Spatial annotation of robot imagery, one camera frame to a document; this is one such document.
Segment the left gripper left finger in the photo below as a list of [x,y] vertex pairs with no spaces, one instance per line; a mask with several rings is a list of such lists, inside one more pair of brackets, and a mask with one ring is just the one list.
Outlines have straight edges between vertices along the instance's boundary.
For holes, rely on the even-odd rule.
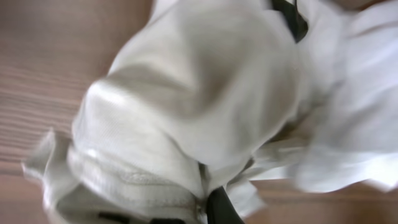
[[185,224],[185,222],[177,218],[154,218],[149,224]]

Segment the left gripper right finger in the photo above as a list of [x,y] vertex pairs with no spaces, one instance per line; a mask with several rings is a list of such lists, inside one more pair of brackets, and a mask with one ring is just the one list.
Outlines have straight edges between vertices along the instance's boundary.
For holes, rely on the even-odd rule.
[[223,187],[215,189],[209,195],[206,214],[208,224],[244,224]]

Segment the white t-shirt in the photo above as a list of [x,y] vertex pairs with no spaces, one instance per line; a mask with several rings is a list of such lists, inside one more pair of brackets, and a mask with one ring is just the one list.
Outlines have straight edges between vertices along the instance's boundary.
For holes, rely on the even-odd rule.
[[51,223],[208,223],[223,187],[397,188],[396,1],[156,1],[70,137],[23,162]]

